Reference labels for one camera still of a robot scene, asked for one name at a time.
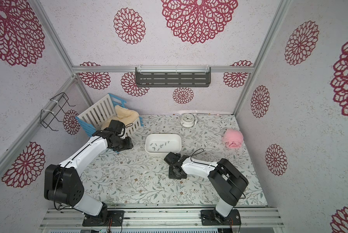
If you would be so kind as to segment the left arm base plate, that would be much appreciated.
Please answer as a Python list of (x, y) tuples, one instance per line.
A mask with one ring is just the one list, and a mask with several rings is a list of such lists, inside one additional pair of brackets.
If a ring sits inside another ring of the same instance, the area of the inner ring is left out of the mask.
[(125, 211), (122, 210), (104, 210), (98, 216), (85, 215), (83, 227), (112, 227), (121, 226), (124, 220)]

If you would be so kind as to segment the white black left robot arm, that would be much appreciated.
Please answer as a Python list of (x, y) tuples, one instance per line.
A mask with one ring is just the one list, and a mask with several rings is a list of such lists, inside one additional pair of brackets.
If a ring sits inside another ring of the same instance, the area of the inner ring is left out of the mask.
[(88, 195), (81, 181), (87, 166), (102, 152), (111, 149), (121, 152), (133, 148), (126, 128), (133, 126), (121, 121), (111, 120), (107, 128), (95, 131), (89, 141), (68, 159), (57, 165), (49, 165), (45, 170), (44, 198), (83, 212), (87, 217), (106, 221), (108, 207), (105, 203)]

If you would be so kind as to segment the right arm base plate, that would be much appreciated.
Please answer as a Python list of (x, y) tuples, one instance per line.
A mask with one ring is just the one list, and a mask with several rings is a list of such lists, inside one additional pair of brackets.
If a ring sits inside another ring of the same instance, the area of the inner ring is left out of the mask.
[(201, 210), (200, 219), (203, 226), (240, 226), (241, 216), (237, 209), (232, 209), (227, 217), (213, 210)]

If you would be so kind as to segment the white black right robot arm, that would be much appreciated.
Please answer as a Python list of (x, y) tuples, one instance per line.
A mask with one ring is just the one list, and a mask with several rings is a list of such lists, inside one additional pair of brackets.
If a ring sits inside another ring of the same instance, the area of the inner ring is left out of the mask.
[(164, 161), (169, 166), (170, 179), (181, 180), (193, 175), (210, 181), (220, 197), (214, 209), (214, 215), (219, 219), (226, 219), (239, 200), (246, 198), (247, 178), (225, 158), (218, 162), (206, 162), (170, 152)]

